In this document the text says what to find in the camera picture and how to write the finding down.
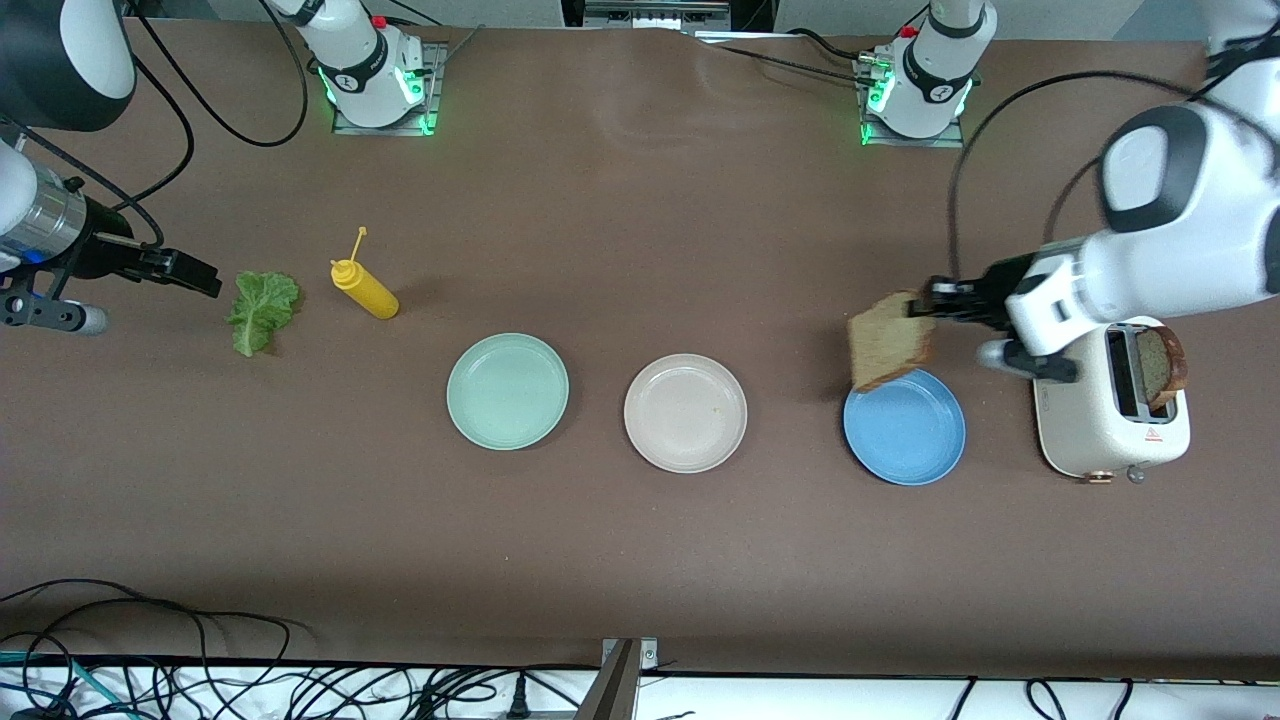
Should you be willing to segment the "yellow squeeze bottle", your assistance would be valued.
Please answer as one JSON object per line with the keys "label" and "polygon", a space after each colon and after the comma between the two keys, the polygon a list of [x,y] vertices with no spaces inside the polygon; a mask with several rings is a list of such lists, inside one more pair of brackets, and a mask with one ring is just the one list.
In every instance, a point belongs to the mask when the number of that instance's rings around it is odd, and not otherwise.
{"label": "yellow squeeze bottle", "polygon": [[367,232],[367,228],[361,225],[357,229],[349,256],[330,260],[330,279],[339,291],[366,313],[379,320],[389,320],[398,314],[399,300],[358,261],[358,251]]}

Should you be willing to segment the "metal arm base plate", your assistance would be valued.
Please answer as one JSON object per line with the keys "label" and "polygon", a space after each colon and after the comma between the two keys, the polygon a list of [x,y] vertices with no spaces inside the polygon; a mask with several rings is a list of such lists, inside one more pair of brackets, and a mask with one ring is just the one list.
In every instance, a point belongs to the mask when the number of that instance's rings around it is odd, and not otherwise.
{"label": "metal arm base plate", "polygon": [[364,128],[351,123],[337,105],[332,119],[332,133],[339,136],[379,136],[379,137],[430,137],[436,132],[439,122],[440,101],[444,83],[444,64],[449,55],[449,46],[445,42],[425,42],[422,45],[422,69],[417,77],[408,82],[410,90],[417,90],[420,102],[392,126],[381,128]]}
{"label": "metal arm base plate", "polygon": [[884,122],[881,111],[899,87],[893,72],[893,59],[881,47],[872,51],[860,51],[851,61],[855,78],[860,82],[858,88],[859,101],[859,127],[863,146],[884,145],[895,147],[919,149],[961,149],[964,145],[963,127],[959,113],[964,104],[954,114],[954,118],[943,132],[927,138],[914,138],[901,135]]}

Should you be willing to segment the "blue plate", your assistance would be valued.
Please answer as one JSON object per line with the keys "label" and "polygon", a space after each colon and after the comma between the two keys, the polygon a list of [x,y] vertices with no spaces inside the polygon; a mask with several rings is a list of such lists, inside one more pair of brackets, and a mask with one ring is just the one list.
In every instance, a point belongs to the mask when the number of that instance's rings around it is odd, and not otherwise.
{"label": "blue plate", "polygon": [[920,487],[950,474],[966,447],[966,419],[955,393],[915,369],[874,389],[852,389],[842,409],[844,438],[873,475]]}

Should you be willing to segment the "beige plate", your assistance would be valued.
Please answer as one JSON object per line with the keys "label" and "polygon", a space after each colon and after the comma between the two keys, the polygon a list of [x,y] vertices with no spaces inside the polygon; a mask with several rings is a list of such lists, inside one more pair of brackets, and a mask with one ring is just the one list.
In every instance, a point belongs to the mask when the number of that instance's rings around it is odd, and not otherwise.
{"label": "beige plate", "polygon": [[709,471],[730,460],[748,432],[748,398],[712,357],[672,354],[649,363],[623,398],[623,428],[636,452],[673,474]]}

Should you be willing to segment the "brown bread slice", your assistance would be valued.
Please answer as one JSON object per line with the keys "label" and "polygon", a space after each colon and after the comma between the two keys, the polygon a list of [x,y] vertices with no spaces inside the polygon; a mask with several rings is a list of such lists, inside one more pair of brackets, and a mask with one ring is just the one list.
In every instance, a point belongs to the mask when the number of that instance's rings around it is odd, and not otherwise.
{"label": "brown bread slice", "polygon": [[910,314],[919,299],[916,291],[899,291],[847,319],[854,391],[873,391],[931,360],[934,319]]}
{"label": "brown bread slice", "polygon": [[1143,397],[1152,414],[1161,411],[1187,387],[1185,350],[1166,325],[1148,325],[1137,337]]}

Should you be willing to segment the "green lettuce leaf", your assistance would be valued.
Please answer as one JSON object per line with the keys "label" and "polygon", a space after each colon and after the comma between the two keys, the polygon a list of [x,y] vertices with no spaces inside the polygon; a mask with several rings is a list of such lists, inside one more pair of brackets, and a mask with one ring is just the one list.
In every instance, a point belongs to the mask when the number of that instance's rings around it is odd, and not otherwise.
{"label": "green lettuce leaf", "polygon": [[252,357],[291,323],[301,290],[294,278],[282,272],[242,272],[236,278],[236,286],[238,296],[227,324],[232,327],[234,351]]}

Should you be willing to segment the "mint green plate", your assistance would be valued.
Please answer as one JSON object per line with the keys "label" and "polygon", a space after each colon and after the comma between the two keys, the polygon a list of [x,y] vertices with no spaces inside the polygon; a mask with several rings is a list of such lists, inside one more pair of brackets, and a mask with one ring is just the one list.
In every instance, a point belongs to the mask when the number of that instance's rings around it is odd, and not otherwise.
{"label": "mint green plate", "polygon": [[527,448],[549,436],[570,404],[570,374],[558,352],[525,333],[480,340],[454,363],[445,406],[454,428],[492,451]]}

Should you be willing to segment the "grey metal rack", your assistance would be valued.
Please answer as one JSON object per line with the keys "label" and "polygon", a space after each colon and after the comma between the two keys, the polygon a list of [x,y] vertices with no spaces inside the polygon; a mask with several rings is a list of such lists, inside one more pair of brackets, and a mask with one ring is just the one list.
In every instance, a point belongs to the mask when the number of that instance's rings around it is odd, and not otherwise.
{"label": "grey metal rack", "polygon": [[769,33],[780,0],[557,0],[568,27]]}

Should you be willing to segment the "metal table edge bracket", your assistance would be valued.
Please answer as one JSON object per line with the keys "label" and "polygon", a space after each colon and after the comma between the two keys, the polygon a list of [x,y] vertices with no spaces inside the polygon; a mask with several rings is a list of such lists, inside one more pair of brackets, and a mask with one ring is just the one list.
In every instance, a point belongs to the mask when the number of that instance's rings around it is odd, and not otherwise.
{"label": "metal table edge bracket", "polygon": [[602,666],[573,720],[634,720],[641,674],[658,665],[658,639],[605,638]]}

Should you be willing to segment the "white two-slot toaster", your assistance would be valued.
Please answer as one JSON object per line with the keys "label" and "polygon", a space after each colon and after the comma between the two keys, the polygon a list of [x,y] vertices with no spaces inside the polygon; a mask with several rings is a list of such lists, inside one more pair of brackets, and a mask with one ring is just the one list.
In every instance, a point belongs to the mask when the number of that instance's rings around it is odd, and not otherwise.
{"label": "white two-slot toaster", "polygon": [[1139,484],[1190,447],[1185,388],[1156,414],[1146,405],[1137,334],[1148,325],[1165,324],[1135,316],[1092,331],[1065,350],[1079,366],[1076,382],[1034,380],[1039,447],[1055,471],[1091,484],[1117,477]]}

